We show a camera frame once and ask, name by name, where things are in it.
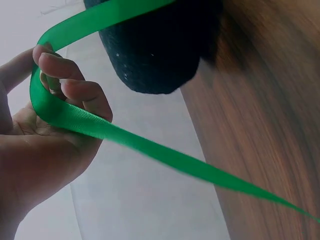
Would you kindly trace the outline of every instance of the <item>wood grain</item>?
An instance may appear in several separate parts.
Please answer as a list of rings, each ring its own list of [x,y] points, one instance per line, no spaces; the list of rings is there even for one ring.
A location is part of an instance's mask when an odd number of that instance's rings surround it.
[[[182,94],[206,161],[320,217],[320,1],[226,0],[216,62]],[[320,224],[217,188],[232,240],[320,240]]]

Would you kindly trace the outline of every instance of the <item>white wall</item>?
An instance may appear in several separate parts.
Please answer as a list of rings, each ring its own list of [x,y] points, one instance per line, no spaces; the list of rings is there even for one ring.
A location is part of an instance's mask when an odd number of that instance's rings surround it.
[[[49,27],[84,9],[82,3],[59,8],[65,4],[19,0],[1,8],[0,64],[32,47]],[[58,8],[52,11],[50,6]],[[96,33],[61,54],[76,61],[87,80],[101,84],[116,125],[204,159],[179,90],[166,96],[130,91],[116,76]],[[12,113],[28,101],[28,88],[25,81],[10,93]],[[22,222],[16,240],[29,239],[229,240],[229,234],[212,185],[105,141],[82,176]]]

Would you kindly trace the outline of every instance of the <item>black object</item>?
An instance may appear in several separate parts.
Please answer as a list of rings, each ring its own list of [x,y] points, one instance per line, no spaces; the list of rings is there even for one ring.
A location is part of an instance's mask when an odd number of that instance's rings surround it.
[[[88,9],[106,1],[84,0],[84,4]],[[192,79],[211,39],[208,29],[219,27],[207,18],[206,2],[177,0],[101,30],[100,38],[121,81],[136,92],[170,94]]]

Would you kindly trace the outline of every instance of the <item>grosgrain ribbon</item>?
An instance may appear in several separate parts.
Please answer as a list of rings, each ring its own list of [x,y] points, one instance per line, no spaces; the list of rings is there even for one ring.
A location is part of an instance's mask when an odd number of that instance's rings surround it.
[[[58,51],[94,32],[154,11],[172,4],[174,1],[175,0],[109,0],[50,28],[42,35],[38,44],[44,45],[46,42],[49,42],[53,50]],[[246,182],[194,157],[128,132],[99,116],[60,100],[43,87],[39,75],[40,69],[37,65],[34,65],[30,82],[30,98],[37,115],[50,125],[99,139],[108,139],[149,156],[187,175],[222,188],[242,192],[256,198],[266,199],[284,205],[320,223],[319,218],[312,216],[285,199],[254,184]]]

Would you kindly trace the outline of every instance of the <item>hand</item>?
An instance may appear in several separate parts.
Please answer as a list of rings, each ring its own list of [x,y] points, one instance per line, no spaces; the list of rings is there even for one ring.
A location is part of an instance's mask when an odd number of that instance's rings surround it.
[[[34,62],[48,76],[42,78],[48,91],[110,122],[113,118],[101,87],[85,81],[78,66],[52,52],[49,44],[27,50],[0,67],[0,219],[7,221],[20,222],[83,173],[102,143],[50,126],[30,103],[11,117],[7,94],[30,75]]]

